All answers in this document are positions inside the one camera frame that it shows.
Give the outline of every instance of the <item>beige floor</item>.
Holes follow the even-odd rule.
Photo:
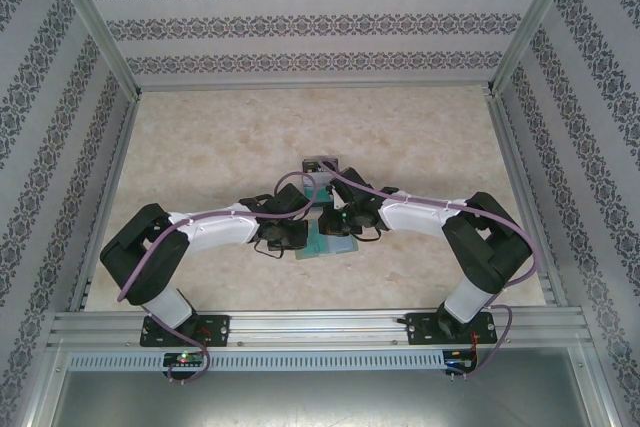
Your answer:
[[[484,190],[517,218],[479,87],[146,93],[105,239],[147,203],[197,212],[271,192],[315,154],[378,188],[451,199]],[[199,310],[358,309],[435,307],[461,276],[446,241],[389,232],[302,261],[226,246],[184,259],[173,282]],[[98,265],[87,310],[132,309],[117,293]],[[544,304],[536,277],[502,300]]]

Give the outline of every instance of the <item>black mounting bracket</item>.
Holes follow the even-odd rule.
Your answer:
[[[229,339],[231,317],[228,315],[198,315],[193,334],[188,337],[206,347],[226,347]],[[144,318],[141,347],[193,347],[191,344],[170,334],[150,316]]]
[[[473,332],[477,335],[478,344],[495,344],[498,341],[490,312],[479,312],[464,330],[452,337],[438,326],[436,312],[409,312],[404,319],[398,319],[398,323],[407,326],[409,345],[472,344]]]

